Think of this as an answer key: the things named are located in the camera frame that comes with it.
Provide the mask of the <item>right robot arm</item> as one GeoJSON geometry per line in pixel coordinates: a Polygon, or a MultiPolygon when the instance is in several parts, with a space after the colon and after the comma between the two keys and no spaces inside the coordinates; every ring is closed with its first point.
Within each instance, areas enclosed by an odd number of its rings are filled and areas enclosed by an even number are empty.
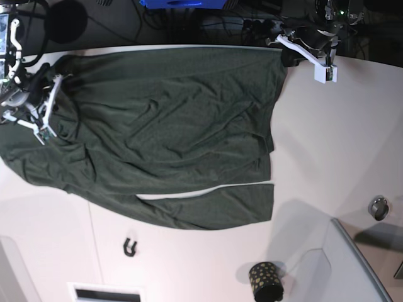
{"type": "Polygon", "coordinates": [[[18,6],[31,1],[1,1],[1,124],[12,123],[30,129],[43,145],[56,132],[50,126],[57,93],[68,75],[58,74],[44,63],[34,73],[27,68],[38,63],[44,54],[48,38],[44,38],[40,53],[27,62],[23,56],[22,38],[28,37],[21,16],[44,18],[44,15],[20,11],[18,6]]]}

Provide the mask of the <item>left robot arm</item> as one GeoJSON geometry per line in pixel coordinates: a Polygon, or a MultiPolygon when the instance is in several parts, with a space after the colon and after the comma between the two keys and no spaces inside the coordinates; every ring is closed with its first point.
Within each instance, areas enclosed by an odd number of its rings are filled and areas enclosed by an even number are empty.
{"type": "Polygon", "coordinates": [[[282,1],[264,41],[283,45],[287,67],[311,55],[331,69],[338,44],[362,20],[363,7],[363,1],[282,1]]]}

